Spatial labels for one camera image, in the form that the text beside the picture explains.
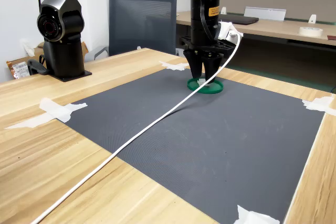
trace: green ring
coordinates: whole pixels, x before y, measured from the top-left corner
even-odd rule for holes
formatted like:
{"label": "green ring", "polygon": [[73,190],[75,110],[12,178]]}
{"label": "green ring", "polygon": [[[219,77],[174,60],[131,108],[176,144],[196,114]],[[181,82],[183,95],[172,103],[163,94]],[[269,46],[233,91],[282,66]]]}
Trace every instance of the green ring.
{"label": "green ring", "polygon": [[[190,79],[187,83],[187,87],[190,90],[195,91],[200,86],[197,83],[198,80],[199,80],[199,78]],[[198,90],[197,93],[217,94],[217,93],[222,92],[223,88],[224,88],[224,85],[220,81],[214,80],[214,82],[210,83],[209,86],[204,86],[200,90]]]}

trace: desk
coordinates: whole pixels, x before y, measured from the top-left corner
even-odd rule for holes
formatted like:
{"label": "desk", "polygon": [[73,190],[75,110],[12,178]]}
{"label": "desk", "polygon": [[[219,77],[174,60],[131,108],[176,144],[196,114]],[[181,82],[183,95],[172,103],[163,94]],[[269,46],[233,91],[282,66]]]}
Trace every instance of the desk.
{"label": "desk", "polygon": [[[190,12],[181,12],[176,18],[177,24],[191,25]],[[259,20],[250,25],[234,25],[241,33],[276,37],[282,39],[300,40],[305,42],[319,43],[336,46],[336,40],[328,40],[327,35],[336,36],[336,26],[323,24],[308,24],[305,22],[289,21],[284,22]],[[300,27],[317,27],[323,29],[322,37],[313,38],[298,34]]]}
{"label": "desk", "polygon": [[[28,223],[110,153],[52,120],[36,128],[5,127],[42,113],[41,98],[65,105],[186,59],[149,49],[88,62],[91,76],[60,82],[35,75],[0,84],[0,222]],[[220,77],[312,101],[329,96],[295,84],[225,69]],[[336,117],[325,115],[288,215],[288,223],[336,219]],[[75,223],[215,223],[172,192],[115,158],[44,221]]]}

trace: yellow label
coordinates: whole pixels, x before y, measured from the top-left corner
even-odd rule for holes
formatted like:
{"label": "yellow label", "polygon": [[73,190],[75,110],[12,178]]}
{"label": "yellow label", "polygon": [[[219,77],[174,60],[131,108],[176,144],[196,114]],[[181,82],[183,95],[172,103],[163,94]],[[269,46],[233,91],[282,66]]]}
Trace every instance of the yellow label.
{"label": "yellow label", "polygon": [[219,14],[219,6],[209,8],[209,17],[216,16]]}

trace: black notebook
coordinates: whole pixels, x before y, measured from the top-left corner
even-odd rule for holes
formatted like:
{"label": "black notebook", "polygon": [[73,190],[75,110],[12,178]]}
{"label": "black notebook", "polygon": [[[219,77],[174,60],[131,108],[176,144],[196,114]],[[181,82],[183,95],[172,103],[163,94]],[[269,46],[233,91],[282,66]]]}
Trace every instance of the black notebook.
{"label": "black notebook", "polygon": [[259,18],[220,14],[218,20],[223,22],[232,22],[233,24],[239,25],[249,25],[258,22]]}

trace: cardboard box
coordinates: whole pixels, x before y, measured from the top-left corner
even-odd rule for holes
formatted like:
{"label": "cardboard box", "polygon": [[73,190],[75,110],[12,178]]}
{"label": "cardboard box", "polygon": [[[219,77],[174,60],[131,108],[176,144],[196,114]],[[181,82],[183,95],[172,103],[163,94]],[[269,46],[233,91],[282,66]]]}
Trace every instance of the cardboard box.
{"label": "cardboard box", "polygon": [[[34,56],[30,57],[24,57],[21,59],[17,59],[17,60],[12,60],[12,61],[7,61],[7,66],[10,70],[10,72],[12,73],[14,79],[19,79],[19,78],[23,78],[26,76],[29,76],[29,72],[28,72],[28,66],[27,66],[27,61],[30,59],[34,59],[39,61],[40,55],[43,55],[43,44],[44,42],[40,43],[37,48],[35,48],[34,51]],[[83,52],[83,59],[84,56],[89,52],[88,48],[85,45],[85,42],[82,42],[82,52]]]}

